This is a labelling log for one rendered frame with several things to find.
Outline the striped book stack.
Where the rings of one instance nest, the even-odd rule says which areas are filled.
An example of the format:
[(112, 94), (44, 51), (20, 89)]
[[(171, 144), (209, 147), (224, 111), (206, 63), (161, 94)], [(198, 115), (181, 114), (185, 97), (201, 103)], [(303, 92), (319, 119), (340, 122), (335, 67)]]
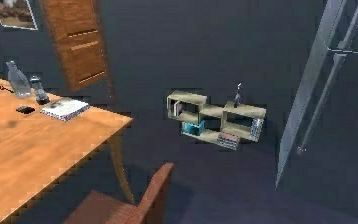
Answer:
[(238, 148), (240, 138), (235, 135), (220, 132), (217, 138), (217, 142), (225, 148), (236, 150)]

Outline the clear glass bottle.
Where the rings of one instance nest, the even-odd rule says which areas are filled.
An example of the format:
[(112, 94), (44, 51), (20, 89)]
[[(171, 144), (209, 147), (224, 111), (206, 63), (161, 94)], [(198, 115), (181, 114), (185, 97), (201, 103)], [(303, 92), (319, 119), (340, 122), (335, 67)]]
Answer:
[(28, 98), (32, 95), (30, 84), (24, 73), (19, 70), (14, 61), (6, 63), (8, 67), (8, 81), (18, 98)]

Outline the teal box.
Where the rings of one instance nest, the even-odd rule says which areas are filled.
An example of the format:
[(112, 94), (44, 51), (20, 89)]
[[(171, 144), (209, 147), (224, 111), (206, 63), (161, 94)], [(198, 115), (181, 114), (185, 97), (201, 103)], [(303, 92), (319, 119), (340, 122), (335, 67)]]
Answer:
[(182, 123), (182, 131), (187, 134), (200, 136), (204, 130), (204, 124), (205, 124), (204, 121), (201, 121), (198, 125), (183, 122)]

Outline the white book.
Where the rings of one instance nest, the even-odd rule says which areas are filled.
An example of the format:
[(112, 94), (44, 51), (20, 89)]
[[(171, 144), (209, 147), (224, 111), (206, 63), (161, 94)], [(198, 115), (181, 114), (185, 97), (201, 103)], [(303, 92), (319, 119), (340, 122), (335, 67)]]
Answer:
[(90, 105), (86, 102), (61, 98), (44, 105), (40, 112), (61, 121), (68, 121), (89, 108)]

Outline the grey fridge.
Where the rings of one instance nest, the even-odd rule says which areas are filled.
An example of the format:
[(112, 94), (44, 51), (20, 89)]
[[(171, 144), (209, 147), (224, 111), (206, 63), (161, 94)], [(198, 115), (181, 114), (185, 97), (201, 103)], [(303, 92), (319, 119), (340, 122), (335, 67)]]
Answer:
[[(358, 0), (326, 0), (279, 145), (277, 189), (358, 221), (358, 27), (348, 50), (338, 48)], [(346, 54), (318, 122), (299, 154), (335, 54)]]

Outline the framed wall picture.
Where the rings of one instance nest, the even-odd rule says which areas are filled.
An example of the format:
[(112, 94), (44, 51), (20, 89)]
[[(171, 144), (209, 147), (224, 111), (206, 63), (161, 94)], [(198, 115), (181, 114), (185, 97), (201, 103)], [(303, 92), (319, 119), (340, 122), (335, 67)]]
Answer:
[(0, 24), (4, 28), (38, 29), (29, 0), (0, 0)]

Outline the reddish brown wooden chair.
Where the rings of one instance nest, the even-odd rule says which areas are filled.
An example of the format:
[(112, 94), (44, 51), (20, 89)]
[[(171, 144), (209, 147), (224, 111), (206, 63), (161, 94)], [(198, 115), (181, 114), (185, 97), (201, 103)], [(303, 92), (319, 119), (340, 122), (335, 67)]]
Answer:
[(93, 190), (62, 224), (163, 224), (173, 168), (165, 163), (155, 172), (137, 206)]

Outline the brown wooden door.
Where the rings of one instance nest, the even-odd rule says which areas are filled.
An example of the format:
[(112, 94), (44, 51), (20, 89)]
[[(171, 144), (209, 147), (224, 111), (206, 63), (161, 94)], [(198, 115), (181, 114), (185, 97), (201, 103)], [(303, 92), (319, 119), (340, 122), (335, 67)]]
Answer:
[(115, 98), (109, 71), (99, 0), (40, 0), (53, 47), (71, 91), (106, 79)]

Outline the light wooden table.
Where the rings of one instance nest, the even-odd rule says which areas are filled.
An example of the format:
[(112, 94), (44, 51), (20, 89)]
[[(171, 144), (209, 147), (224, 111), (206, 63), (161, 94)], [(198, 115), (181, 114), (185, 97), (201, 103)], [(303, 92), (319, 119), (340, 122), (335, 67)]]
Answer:
[[(9, 83), (0, 79), (0, 85)], [(22, 114), (20, 106), (35, 111)], [(123, 168), (122, 132), (130, 117), (91, 107), (63, 122), (40, 112), (34, 98), (0, 90), (0, 224), (11, 224), (45, 192), (60, 183), (104, 145), (109, 145), (117, 179), (133, 195)]]

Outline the grey patterned upright book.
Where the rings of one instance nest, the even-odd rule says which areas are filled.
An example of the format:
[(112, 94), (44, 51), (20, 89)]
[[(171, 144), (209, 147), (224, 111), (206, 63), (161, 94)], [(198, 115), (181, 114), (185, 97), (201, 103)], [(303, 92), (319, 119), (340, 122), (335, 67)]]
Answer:
[(257, 140), (260, 137), (260, 133), (262, 130), (263, 120), (255, 118), (252, 121), (250, 137)]

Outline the small dark statuette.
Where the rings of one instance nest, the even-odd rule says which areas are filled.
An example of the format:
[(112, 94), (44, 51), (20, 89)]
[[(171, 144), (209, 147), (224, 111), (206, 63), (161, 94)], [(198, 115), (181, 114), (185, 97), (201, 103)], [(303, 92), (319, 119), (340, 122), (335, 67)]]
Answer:
[(236, 93), (235, 93), (234, 108), (237, 108), (241, 104), (241, 97), (242, 97), (241, 91), (242, 91), (242, 83), (240, 82), (237, 85), (237, 89), (236, 89)]

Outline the beige wall shelf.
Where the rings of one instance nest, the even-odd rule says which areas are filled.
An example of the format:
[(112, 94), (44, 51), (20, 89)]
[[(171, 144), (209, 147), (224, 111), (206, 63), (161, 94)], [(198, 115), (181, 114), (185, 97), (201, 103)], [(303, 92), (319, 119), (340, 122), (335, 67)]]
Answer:
[[(182, 103), (182, 111), (179, 116), (174, 116), (174, 104)], [(238, 136), (241, 140), (258, 142), (250, 137), (252, 121), (255, 118), (264, 122), (266, 110), (261, 107), (240, 104), (234, 108), (232, 101), (223, 107), (207, 103), (207, 97), (199, 94), (175, 90), (167, 96), (167, 116), (181, 123), (181, 133), (193, 137), (199, 141), (220, 145), (217, 138), (220, 132)], [(198, 125), (204, 121), (204, 130), (200, 136), (184, 133), (182, 123)]]

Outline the dark glass pepper shaker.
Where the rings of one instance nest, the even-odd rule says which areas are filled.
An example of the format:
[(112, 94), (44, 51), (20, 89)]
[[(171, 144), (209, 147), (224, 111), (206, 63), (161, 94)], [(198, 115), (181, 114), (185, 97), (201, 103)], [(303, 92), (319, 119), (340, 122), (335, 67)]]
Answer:
[(44, 105), (50, 102), (41, 82), (41, 78), (38, 76), (31, 76), (30, 83), (34, 90), (36, 101), (39, 105)]

